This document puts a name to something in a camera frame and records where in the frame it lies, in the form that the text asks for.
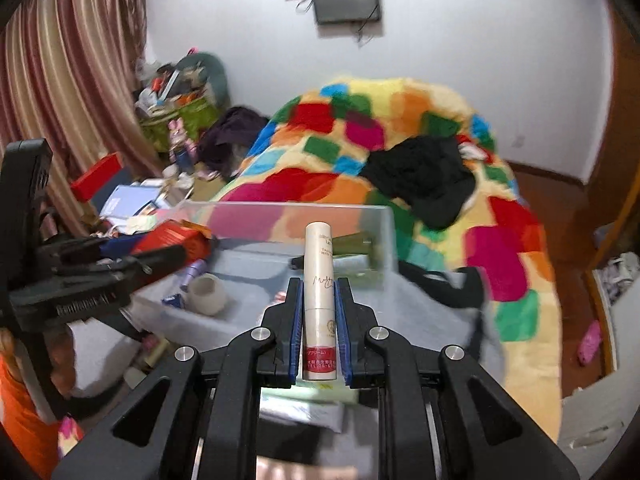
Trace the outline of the pink bunny doll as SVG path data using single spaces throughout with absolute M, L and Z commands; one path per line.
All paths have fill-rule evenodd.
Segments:
M 181 172 L 195 174 L 196 146 L 184 128 L 183 119 L 178 117 L 168 124 L 169 159 Z

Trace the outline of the green storage basket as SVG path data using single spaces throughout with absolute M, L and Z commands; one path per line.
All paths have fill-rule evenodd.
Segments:
M 182 120 L 186 135 L 194 142 L 219 118 L 220 109 L 213 106 L 206 98 L 198 98 L 188 104 L 177 107 L 168 113 L 151 118 L 140 119 L 139 124 L 146 140 L 150 141 L 155 151 L 169 152 L 169 124 Z

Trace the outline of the clear plastic storage box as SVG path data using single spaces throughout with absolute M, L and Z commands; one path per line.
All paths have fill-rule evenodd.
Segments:
M 379 320 L 388 315 L 390 278 L 397 269 L 395 225 L 384 206 L 314 203 L 183 202 L 161 210 L 157 219 L 188 220 L 207 226 L 219 245 L 209 260 L 209 271 L 221 280 L 224 308 L 213 316 L 166 306 L 164 298 L 180 290 L 182 276 L 145 287 L 134 295 L 130 316 L 134 325 L 175 344 L 200 351 L 222 347 L 240 333 L 257 326 L 268 304 L 288 286 L 296 271 L 293 258 L 303 255 L 306 225 L 329 223 L 336 236 L 364 234 L 371 242 L 370 259 L 359 260 L 343 275 L 352 296 L 375 310 Z

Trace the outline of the pink clog shoe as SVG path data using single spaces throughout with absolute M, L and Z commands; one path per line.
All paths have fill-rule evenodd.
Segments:
M 577 359 L 581 366 L 589 365 L 602 344 L 602 330 L 598 321 L 590 323 L 577 348 Z

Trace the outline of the white tape roll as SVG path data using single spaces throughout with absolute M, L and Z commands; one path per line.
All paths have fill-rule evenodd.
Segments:
M 200 315 L 217 315 L 224 310 L 226 301 L 224 284 L 214 274 L 205 273 L 194 278 L 186 289 L 186 307 Z

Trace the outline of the black clothing pile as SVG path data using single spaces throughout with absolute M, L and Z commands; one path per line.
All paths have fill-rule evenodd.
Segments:
M 415 136 L 389 150 L 373 151 L 359 173 L 378 192 L 400 198 L 431 230 L 448 229 L 476 189 L 457 140 Z

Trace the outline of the long pale green box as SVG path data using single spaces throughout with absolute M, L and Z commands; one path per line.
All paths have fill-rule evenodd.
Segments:
M 348 388 L 341 380 L 330 382 L 299 380 L 288 389 L 262 388 L 262 395 L 304 402 L 343 404 L 357 404 L 359 396 L 356 390 Z

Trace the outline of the white blue booklet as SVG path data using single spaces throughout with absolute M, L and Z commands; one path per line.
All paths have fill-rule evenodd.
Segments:
M 117 185 L 100 210 L 101 218 L 128 219 L 149 204 L 154 205 L 161 188 L 142 185 Z

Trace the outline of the purple bottle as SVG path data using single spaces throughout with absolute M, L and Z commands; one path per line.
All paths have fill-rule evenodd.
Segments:
M 208 262 L 205 259 L 198 259 L 194 261 L 194 263 L 189 264 L 181 278 L 180 289 L 186 292 L 191 282 L 206 273 L 207 270 Z

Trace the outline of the beige cosmetic tube red cap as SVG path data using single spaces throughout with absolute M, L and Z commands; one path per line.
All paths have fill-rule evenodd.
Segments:
M 331 226 L 311 222 L 305 231 L 303 378 L 334 380 L 337 374 Z

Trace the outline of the red box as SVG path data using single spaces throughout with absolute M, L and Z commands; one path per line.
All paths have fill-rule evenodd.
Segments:
M 79 203 L 88 203 L 122 168 L 124 166 L 119 153 L 107 154 L 76 179 L 70 185 L 70 190 Z

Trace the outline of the red paper envelope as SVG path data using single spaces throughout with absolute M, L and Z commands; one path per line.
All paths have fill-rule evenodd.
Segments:
M 184 249 L 186 263 L 194 263 L 206 260 L 218 247 L 219 240 L 207 226 L 186 220 L 166 220 L 144 234 L 132 253 L 137 255 L 174 245 Z

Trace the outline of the blue white card pack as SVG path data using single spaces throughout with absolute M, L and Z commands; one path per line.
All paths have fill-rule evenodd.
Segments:
M 186 307 L 186 300 L 184 300 L 183 294 L 177 292 L 176 294 L 164 297 L 162 304 L 167 307 L 183 310 Z

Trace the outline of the grey black blanket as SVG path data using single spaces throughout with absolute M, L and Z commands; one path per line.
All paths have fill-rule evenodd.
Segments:
M 336 436 L 259 418 L 260 356 L 270 330 L 226 346 L 177 350 L 55 468 L 59 479 L 278 478 L 294 465 L 353 466 L 379 479 L 489 479 L 498 409 L 508 397 L 478 362 L 490 319 L 483 274 L 422 273 L 393 282 L 370 329 L 376 408 L 347 412 Z

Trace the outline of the dark purple clothing pile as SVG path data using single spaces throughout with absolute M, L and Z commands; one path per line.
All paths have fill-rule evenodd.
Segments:
M 198 161 L 230 180 L 269 118 L 245 106 L 232 106 L 209 127 L 196 144 Z

